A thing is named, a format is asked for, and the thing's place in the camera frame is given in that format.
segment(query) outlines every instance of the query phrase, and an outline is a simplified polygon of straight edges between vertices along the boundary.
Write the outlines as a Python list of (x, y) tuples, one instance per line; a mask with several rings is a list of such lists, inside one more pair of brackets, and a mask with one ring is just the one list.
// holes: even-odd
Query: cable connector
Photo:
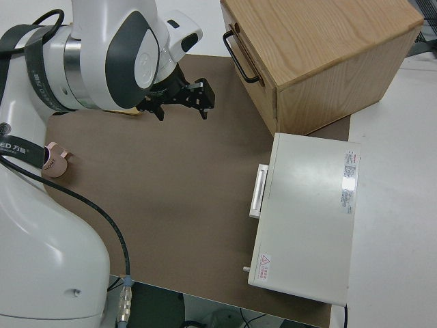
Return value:
[(123, 279), (123, 288), (120, 292), (118, 303), (117, 326), (118, 328), (127, 327), (130, 317), (130, 306), (132, 305), (132, 279), (127, 275)]

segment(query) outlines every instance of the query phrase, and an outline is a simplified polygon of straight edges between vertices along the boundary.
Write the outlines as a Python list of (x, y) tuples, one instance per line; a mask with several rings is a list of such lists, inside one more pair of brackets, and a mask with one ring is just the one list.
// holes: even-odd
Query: silver band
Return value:
[(81, 74), (81, 41), (68, 36), (64, 49), (64, 68), (68, 85), (80, 104), (89, 109), (101, 109), (88, 94)]

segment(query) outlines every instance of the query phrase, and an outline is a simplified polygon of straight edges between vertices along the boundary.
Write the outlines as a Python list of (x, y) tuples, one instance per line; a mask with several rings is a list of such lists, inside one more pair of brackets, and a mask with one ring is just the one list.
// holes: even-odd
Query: black strap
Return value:
[[(9, 29), (0, 39), (0, 104), (3, 100), (12, 57), (4, 53), (15, 49), (25, 34), (38, 27), (38, 25), (17, 25)], [(8, 135), (10, 127), (7, 124), (3, 125), (8, 128), (2, 128), (0, 131), (0, 154), (20, 159), (41, 169), (44, 164), (44, 148), (23, 138)]]
[(2, 55), (5, 51), (10, 51), (15, 48), (18, 41), (32, 29), (36, 29), (38, 25), (17, 25), (9, 29), (0, 39), (0, 103), (5, 92), (6, 80), (8, 78), (9, 62), (11, 56)]
[(44, 148), (13, 135), (0, 135), (0, 154), (20, 159), (38, 169), (44, 164)]
[(30, 83), (40, 99), (54, 111), (72, 111), (63, 106), (53, 94), (46, 76), (44, 67), (44, 56), (42, 52), (42, 39), (44, 34), (51, 30), (51, 26), (41, 27), (27, 41), (25, 45), (27, 74)]

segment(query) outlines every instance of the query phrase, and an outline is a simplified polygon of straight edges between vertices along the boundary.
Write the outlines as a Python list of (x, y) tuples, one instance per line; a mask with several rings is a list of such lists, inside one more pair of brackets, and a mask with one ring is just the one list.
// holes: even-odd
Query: black metal handle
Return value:
[(234, 52), (232, 51), (231, 46), (229, 45), (227, 39), (230, 36), (234, 35), (234, 31), (230, 30), (223, 34), (223, 42), (225, 43), (226, 49), (229, 51), (229, 54), (231, 55), (232, 60), (234, 61), (235, 65), (237, 66), (238, 70), (240, 71), (241, 75), (243, 76), (243, 79), (247, 83), (255, 83), (259, 81), (259, 76), (255, 77), (248, 77), (247, 74), (244, 72), (243, 67), (241, 67), (240, 63), (238, 62), (237, 57), (235, 56)]

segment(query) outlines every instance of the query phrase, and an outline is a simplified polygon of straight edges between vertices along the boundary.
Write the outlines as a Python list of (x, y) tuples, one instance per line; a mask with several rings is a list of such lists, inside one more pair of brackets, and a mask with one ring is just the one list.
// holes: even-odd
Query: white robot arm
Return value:
[[(188, 84), (177, 64), (202, 37), (185, 15), (162, 19), (154, 0), (72, 6), (72, 25), (23, 25), (0, 39), (0, 154), (8, 156), (0, 157), (0, 327), (97, 328), (102, 320), (109, 256), (100, 237), (39, 182), (11, 169), (40, 176), (35, 162), (44, 161), (48, 117), (137, 107), (161, 120), (162, 104), (181, 103), (206, 118), (214, 106), (208, 82)], [(120, 327), (127, 314), (128, 307)]]

